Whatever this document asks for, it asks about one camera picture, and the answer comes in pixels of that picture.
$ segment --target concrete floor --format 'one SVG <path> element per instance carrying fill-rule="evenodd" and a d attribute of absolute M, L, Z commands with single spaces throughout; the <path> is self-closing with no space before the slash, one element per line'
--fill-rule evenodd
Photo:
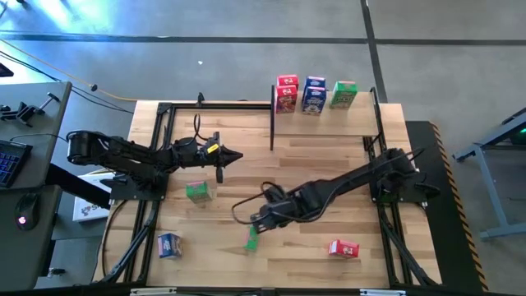
<path fill-rule="evenodd" d="M 3 1 L 0 30 L 36 33 L 172 36 L 267 36 L 365 38 L 359 0 Z M 370 0 L 377 38 L 525 39 L 526 2 L 520 0 Z M 268 98 L 280 73 L 354 79 L 363 90 L 375 85 L 367 45 L 361 44 L 119 44 L 13 41 L 33 54 L 87 81 L 123 96 L 144 99 Z M 5 45 L 0 49 L 37 65 Z M 431 120 L 451 153 L 477 141 L 524 107 L 526 47 L 378 46 L 390 102 L 402 103 L 407 120 Z M 0 83 L 46 81 L 5 62 L 15 73 Z M 39 65 L 62 79 L 53 70 Z M 134 104 L 114 102 L 133 110 Z M 88 129 L 127 136 L 132 117 L 90 104 L 72 94 L 61 135 Z M 57 145 L 53 161 L 73 173 L 94 168 L 66 162 Z M 496 226 L 496 217 L 472 160 L 456 164 L 454 175 L 464 201 L 490 290 L 526 290 L 526 234 L 480 242 L 477 233 Z M 514 201 L 510 220 L 521 220 L 526 202 Z M 62 278 L 37 286 L 88 283 L 104 222 L 73 224 L 72 199 L 63 198 L 53 264 L 68 269 Z M 88 253 L 92 261 L 72 258 Z"/>

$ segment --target red cereal box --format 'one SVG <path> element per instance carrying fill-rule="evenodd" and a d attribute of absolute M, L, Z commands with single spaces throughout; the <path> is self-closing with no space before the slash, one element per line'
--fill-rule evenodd
<path fill-rule="evenodd" d="M 276 86 L 276 113 L 293 113 L 296 109 L 298 89 L 296 86 Z"/>
<path fill-rule="evenodd" d="M 296 91 L 299 90 L 298 75 L 280 75 L 278 76 L 278 86 L 296 86 Z"/>
<path fill-rule="evenodd" d="M 336 239 L 329 244 L 329 255 L 356 258 L 358 257 L 358 251 L 360 251 L 360 245 L 357 243 Z"/>

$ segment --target wooden table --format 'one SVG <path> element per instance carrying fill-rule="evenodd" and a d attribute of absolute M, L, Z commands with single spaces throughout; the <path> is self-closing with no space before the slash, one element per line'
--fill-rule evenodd
<path fill-rule="evenodd" d="M 150 144 L 157 103 L 137 103 L 129 140 L 145 146 Z M 315 223 L 291 223 L 284 229 L 263 233 L 256 252 L 242 247 L 247 226 L 237 224 L 231 216 L 232 204 L 259 193 L 263 181 L 275 182 L 290 189 L 308 180 L 336 177 L 368 162 L 362 136 L 377 134 L 369 94 L 360 94 L 349 111 L 362 118 L 357 124 L 350 124 L 356 118 L 349 118 L 346 114 L 339 129 L 339 124 L 334 122 L 337 119 L 335 114 L 342 112 L 326 111 L 323 120 L 330 128 L 319 127 L 319 124 L 324 124 L 317 121 L 321 119 L 308 115 L 277 115 L 274 151 L 269 150 L 269 111 L 200 111 L 201 135 L 209 136 L 219 131 L 222 143 L 229 149 L 242 152 L 244 157 L 224 170 L 224 183 L 219 185 L 215 182 L 215 168 L 179 169 L 171 175 L 156 234 L 180 235 L 183 257 L 175 261 L 159 259 L 158 250 L 154 247 L 148 285 L 388 287 L 380 225 L 376 207 L 370 201 L 368 186 L 338 197 Z M 195 112 L 177 111 L 172 140 L 193 135 Z M 381 104 L 381 113 L 388 147 L 410 151 L 402 106 Z M 302 126 L 284 126 L 299 123 Z M 313 132 L 309 133 L 308 125 L 311 125 Z M 215 198 L 205 208 L 195 206 L 185 196 L 185 184 L 198 180 L 206 180 L 214 189 Z M 261 198 L 241 206 L 237 215 L 248 220 L 263 202 Z M 113 222 L 105 250 L 107 268 L 118 260 L 130 243 L 136 208 L 137 202 L 128 202 Z M 427 274 L 440 282 L 424 211 L 413 204 L 400 204 L 399 210 L 408 249 Z M 328 257 L 327 245 L 337 238 L 359 243 L 359 258 Z M 138 252 L 136 273 L 141 264 L 142 250 Z M 397 275 L 401 279 L 396 251 L 394 258 Z M 102 277 L 100 268 L 98 264 L 94 280 Z"/>

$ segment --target computer mouse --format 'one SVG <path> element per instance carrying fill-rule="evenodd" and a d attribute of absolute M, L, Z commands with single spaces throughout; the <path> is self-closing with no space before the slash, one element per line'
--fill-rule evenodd
<path fill-rule="evenodd" d="M 39 223 L 40 194 L 27 193 L 16 203 L 15 222 L 20 230 L 32 230 Z"/>

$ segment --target blue cereal box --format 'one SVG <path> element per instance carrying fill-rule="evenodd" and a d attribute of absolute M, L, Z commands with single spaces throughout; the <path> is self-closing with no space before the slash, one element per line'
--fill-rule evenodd
<path fill-rule="evenodd" d="M 159 258 L 176 259 L 182 257 L 181 238 L 175 234 L 158 236 L 157 247 L 159 248 Z"/>
<path fill-rule="evenodd" d="M 303 98 L 302 111 L 305 114 L 320 115 L 326 98 L 327 92 L 324 87 L 307 87 Z"/>
<path fill-rule="evenodd" d="M 309 86 L 325 88 L 325 78 L 316 77 L 316 76 L 307 76 L 307 79 L 305 79 L 305 87 L 303 88 L 302 99 L 305 99 L 305 94 L 307 93 L 307 87 Z"/>

